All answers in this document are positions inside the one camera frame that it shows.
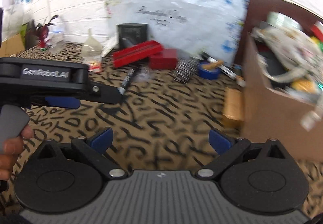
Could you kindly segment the person's left hand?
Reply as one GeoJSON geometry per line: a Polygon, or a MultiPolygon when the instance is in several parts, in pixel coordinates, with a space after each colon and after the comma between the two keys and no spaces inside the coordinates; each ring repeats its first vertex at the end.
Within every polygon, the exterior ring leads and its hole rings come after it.
{"type": "Polygon", "coordinates": [[[34,136],[34,131],[30,125],[26,125],[17,137],[7,139],[3,143],[3,153],[1,154],[1,180],[7,181],[12,175],[13,167],[18,159],[18,156],[24,150],[24,140],[31,139],[34,136]]]}

